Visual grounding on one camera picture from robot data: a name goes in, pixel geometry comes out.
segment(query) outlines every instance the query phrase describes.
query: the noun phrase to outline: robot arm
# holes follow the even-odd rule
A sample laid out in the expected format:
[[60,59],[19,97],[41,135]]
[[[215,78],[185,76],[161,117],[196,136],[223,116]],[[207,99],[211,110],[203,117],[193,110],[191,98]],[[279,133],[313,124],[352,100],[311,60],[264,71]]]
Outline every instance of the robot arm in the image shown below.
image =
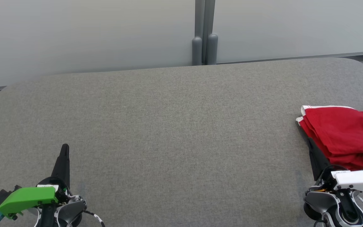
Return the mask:
[[80,195],[72,195],[69,189],[69,146],[63,144],[50,177],[36,187],[15,186],[14,191],[0,191],[0,221],[12,220],[29,210],[37,216],[35,227],[72,226],[82,220],[82,213],[92,214],[104,226],[99,216],[86,210],[86,201]]
[[363,210],[355,201],[363,192],[363,171],[331,165],[311,138],[308,146],[316,183],[305,193],[305,213],[328,227],[363,227]]

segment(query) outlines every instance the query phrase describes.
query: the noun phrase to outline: gray table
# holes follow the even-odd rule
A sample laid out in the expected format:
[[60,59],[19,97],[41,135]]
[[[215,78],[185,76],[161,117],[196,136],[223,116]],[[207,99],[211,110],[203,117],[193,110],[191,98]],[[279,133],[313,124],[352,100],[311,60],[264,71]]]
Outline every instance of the gray table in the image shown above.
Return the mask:
[[[49,176],[107,226],[312,226],[301,105],[363,110],[363,64],[302,59],[46,76],[0,92],[0,189]],[[29,213],[0,226],[33,226]],[[84,216],[81,226],[99,226]]]

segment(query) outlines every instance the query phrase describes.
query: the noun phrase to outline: white trim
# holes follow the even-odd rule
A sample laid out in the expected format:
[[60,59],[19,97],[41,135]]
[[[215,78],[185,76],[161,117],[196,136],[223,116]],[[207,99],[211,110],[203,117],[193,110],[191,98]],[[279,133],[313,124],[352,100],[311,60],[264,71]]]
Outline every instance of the white trim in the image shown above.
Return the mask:
[[298,122],[298,125],[301,126],[300,122],[303,121],[303,117],[297,118],[296,121]]
[[305,112],[306,109],[317,109],[317,108],[327,108],[327,107],[342,107],[342,108],[354,109],[354,108],[349,107],[349,106],[341,106],[341,105],[324,105],[324,106],[303,105],[301,107],[301,114],[302,114],[302,116],[305,116],[306,115],[306,112]]

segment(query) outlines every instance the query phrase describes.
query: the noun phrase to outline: white label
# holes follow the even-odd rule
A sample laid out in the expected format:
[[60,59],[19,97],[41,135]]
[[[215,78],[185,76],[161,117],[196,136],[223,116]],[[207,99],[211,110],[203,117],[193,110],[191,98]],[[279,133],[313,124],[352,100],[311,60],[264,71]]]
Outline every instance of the white label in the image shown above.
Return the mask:
[[55,191],[58,191],[58,185],[53,185],[53,184],[38,184],[37,187],[54,187]]
[[351,171],[331,171],[331,175],[333,176],[333,178],[336,178],[336,174],[338,173],[342,173],[342,172],[351,172]]

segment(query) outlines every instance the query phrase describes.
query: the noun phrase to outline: red cloth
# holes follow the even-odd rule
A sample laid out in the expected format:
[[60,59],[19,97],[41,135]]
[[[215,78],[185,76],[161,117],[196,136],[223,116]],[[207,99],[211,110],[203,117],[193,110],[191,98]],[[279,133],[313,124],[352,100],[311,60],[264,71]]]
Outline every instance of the red cloth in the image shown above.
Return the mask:
[[302,106],[299,125],[332,164],[363,169],[363,112],[348,107]]

